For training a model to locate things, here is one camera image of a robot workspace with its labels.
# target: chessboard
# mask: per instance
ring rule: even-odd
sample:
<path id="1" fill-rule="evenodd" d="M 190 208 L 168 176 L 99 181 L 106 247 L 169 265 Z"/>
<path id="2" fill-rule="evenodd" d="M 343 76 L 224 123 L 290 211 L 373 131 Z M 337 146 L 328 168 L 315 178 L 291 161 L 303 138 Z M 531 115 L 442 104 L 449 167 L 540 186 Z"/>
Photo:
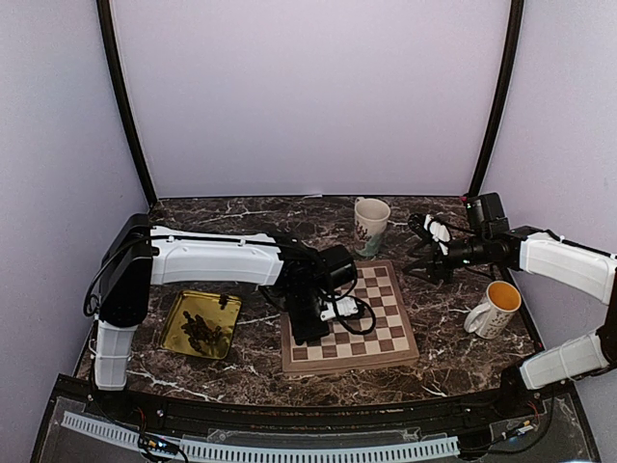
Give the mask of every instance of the chessboard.
<path id="1" fill-rule="evenodd" d="M 289 375 L 338 373 L 349 369 L 412 365 L 419 357 L 414 332 L 403 304 L 392 263 L 389 260 L 360 261 L 358 283 L 352 295 L 375 312 L 377 325 L 368 335 L 349 333 L 330 321 L 330 335 L 297 345 L 291 335 L 287 313 L 281 316 L 282 370 Z M 357 330 L 370 327 L 371 318 L 347 323 Z"/>

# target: mug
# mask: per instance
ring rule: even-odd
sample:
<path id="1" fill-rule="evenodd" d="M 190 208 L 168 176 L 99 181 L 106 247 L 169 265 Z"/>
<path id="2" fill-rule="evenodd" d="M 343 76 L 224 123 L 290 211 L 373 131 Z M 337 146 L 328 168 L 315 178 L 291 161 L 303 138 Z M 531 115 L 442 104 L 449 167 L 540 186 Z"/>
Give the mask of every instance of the mug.
<path id="1" fill-rule="evenodd" d="M 521 294 L 506 282 L 492 282 L 480 304 L 465 320 L 465 331 L 491 340 L 503 331 L 521 306 Z"/>
<path id="2" fill-rule="evenodd" d="M 354 250 L 364 258 L 372 258 L 379 251 L 388 225 L 389 206 L 372 198 L 356 198 Z"/>

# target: mug handle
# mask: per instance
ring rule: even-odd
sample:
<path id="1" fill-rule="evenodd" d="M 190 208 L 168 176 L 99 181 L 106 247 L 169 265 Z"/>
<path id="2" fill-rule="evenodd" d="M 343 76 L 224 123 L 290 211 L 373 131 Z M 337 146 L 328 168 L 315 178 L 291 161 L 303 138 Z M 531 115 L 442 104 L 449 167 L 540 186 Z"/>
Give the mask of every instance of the mug handle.
<path id="1" fill-rule="evenodd" d="M 485 302 L 484 304 L 480 304 L 478 307 L 473 309 L 469 313 L 469 315 L 467 315 L 467 318 L 465 319 L 465 324 L 463 325 L 463 328 L 465 328 L 465 331 L 467 331 L 468 333 L 475 333 L 475 331 L 482 324 L 482 322 L 480 321 L 482 316 L 480 315 L 488 312 L 490 309 L 491 309 L 491 304 L 489 304 L 488 302 Z"/>

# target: marble table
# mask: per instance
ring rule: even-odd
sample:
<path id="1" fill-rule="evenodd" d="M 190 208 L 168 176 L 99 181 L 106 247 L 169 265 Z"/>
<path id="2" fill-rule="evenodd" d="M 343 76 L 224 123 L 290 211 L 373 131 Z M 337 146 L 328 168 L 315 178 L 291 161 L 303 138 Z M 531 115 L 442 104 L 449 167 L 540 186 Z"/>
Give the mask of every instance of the marble table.
<path id="1" fill-rule="evenodd" d="M 496 388 L 503 368 L 533 353 L 533 343 L 517 314 L 495 340 L 463 330 L 470 308 L 488 280 L 464 270 L 454 282 L 434 286 L 405 276 L 407 250 L 417 238 L 407 227 L 411 212 L 440 214 L 467 224 L 458 198 L 384 197 L 392 214 L 376 259 L 390 259 L 416 336 L 419 361 L 412 367 L 352 370 L 341 374 L 286 377 L 282 373 L 279 313 L 255 286 L 188 283 L 153 286 L 148 318 L 133 342 L 128 385 L 135 391 L 194 400 L 279 406 L 350 406 L 393 403 Z M 189 232 L 227 234 L 292 232 L 317 249 L 341 243 L 351 249 L 354 198 L 268 197 L 163 200 L 150 217 L 153 224 Z M 228 357 L 205 360 L 160 348 L 167 313 L 182 289 L 228 292 L 244 305 Z M 90 368 L 84 355 L 77 376 Z"/>

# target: black frame pole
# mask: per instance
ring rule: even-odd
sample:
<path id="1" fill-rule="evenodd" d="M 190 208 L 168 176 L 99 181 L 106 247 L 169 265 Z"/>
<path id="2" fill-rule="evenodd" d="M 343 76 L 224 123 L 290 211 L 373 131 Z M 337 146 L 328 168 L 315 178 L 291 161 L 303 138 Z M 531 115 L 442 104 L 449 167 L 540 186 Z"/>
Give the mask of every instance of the black frame pole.
<path id="1" fill-rule="evenodd" d="M 484 141 L 478 156 L 478 162 L 473 172 L 473 179 L 469 186 L 469 192 L 466 196 L 477 196 L 480 194 L 482 182 L 486 176 L 486 171 L 489 168 L 491 154 L 495 147 L 495 140 L 505 107 L 505 100 L 508 96 L 508 88 L 510 87 L 510 78 L 512 77 L 512 69 L 514 67 L 514 59 L 517 54 L 517 45 L 519 43 L 519 33 L 521 32 L 521 23 L 523 22 L 523 6 L 524 0 L 512 0 L 510 4 L 510 18 L 508 19 L 508 30 L 505 36 L 505 44 L 503 46 L 503 56 L 501 57 L 501 67 L 499 68 L 499 77 L 495 89 L 495 97 L 493 98 L 493 107 L 489 116 L 489 123 L 484 134 Z"/>
<path id="2" fill-rule="evenodd" d="M 100 32 L 103 36 L 103 45 L 105 47 L 105 55 L 107 56 L 107 66 L 109 67 L 109 75 L 111 76 L 114 93 L 116 94 L 116 102 L 118 104 L 118 110 L 120 111 L 124 133 L 126 134 L 128 147 L 131 151 L 133 162 L 135 163 L 135 169 L 137 169 L 137 175 L 142 183 L 144 194 L 146 195 L 148 204 L 152 207 L 157 202 L 156 192 L 154 191 L 152 178 L 148 172 L 142 145 L 140 144 L 135 121 L 133 120 L 133 113 L 128 102 L 128 93 L 126 92 L 124 77 L 122 76 L 120 54 L 118 53 L 118 46 L 116 44 L 116 34 L 114 32 L 114 20 L 112 18 L 110 1 L 96 0 L 96 5 L 98 7 Z"/>

